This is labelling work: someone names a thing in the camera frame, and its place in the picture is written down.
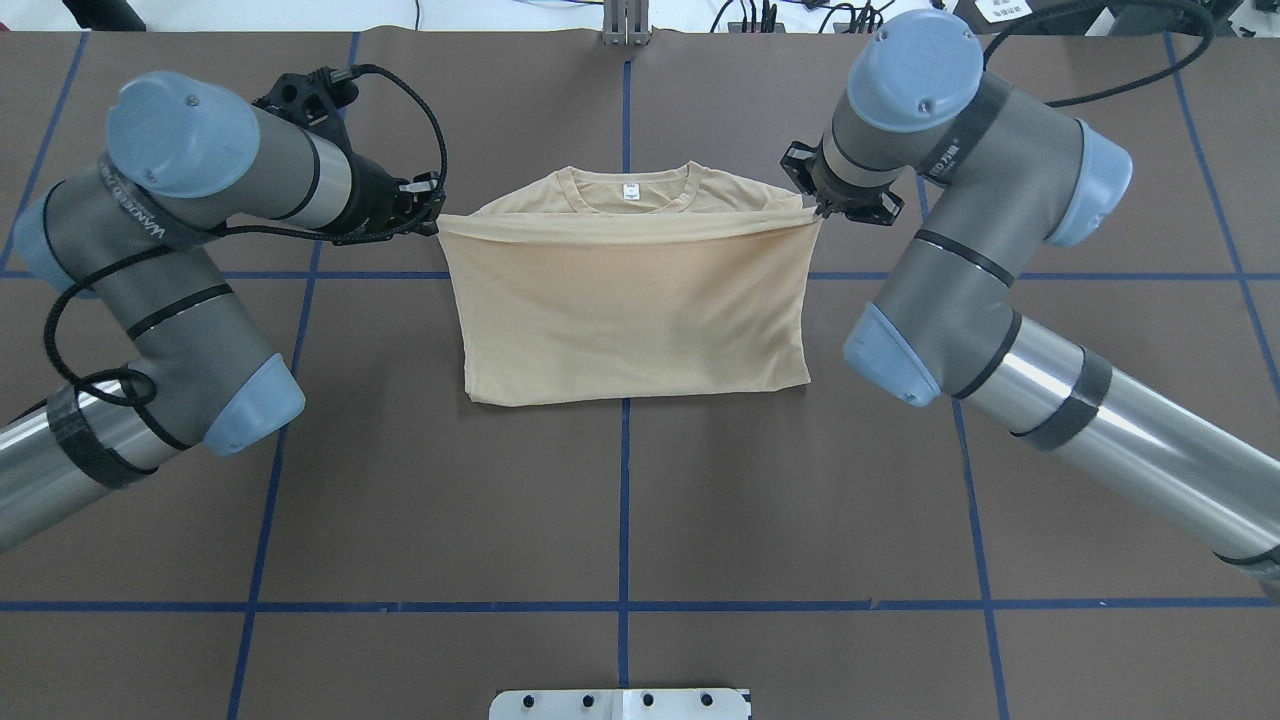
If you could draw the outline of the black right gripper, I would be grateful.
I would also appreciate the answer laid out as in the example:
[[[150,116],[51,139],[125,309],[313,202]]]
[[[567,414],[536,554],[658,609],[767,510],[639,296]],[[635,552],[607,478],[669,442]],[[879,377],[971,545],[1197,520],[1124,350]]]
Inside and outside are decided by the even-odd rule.
[[[900,170],[864,167],[833,140],[824,140],[817,147],[794,141],[780,165],[800,193],[815,200],[815,214],[822,218],[841,215],[856,223],[888,227],[902,210],[902,200],[891,190]]]

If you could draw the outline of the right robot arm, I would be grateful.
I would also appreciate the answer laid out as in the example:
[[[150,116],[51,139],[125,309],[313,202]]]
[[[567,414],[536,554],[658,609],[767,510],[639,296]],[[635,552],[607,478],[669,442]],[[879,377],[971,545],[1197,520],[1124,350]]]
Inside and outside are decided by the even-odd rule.
[[[987,67],[947,12],[876,31],[820,142],[781,167],[815,213],[891,225],[905,170],[941,195],[844,343],[847,365],[914,407],[970,404],[1014,438],[1197,538],[1277,600],[1277,460],[1020,314],[1043,246],[1080,243],[1132,182],[1130,155]]]

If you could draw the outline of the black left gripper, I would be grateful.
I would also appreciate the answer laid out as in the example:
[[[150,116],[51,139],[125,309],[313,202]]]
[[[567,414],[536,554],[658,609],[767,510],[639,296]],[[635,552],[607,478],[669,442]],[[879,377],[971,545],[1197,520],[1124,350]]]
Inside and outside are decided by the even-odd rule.
[[[443,173],[396,178],[360,155],[349,156],[349,199],[335,219],[337,246],[385,242],[398,234],[438,234],[445,201]]]

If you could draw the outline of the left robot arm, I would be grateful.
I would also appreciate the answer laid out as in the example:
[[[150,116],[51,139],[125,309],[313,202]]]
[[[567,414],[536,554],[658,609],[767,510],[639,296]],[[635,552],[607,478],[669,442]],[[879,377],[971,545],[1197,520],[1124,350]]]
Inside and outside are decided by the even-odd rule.
[[[63,386],[3,429],[12,550],[197,445],[225,457],[305,409],[207,246],[276,234],[335,246],[436,233],[448,154],[413,178],[357,154],[342,110],[374,64],[284,74],[246,100],[154,70],[125,83],[102,154],[15,220],[27,269],[58,292],[42,328]]]

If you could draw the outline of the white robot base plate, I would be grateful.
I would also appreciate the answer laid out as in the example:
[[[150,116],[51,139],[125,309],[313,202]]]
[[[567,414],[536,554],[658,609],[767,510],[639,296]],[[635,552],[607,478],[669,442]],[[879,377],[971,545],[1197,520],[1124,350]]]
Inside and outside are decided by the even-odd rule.
[[[489,719],[753,719],[749,691],[735,688],[503,691]]]

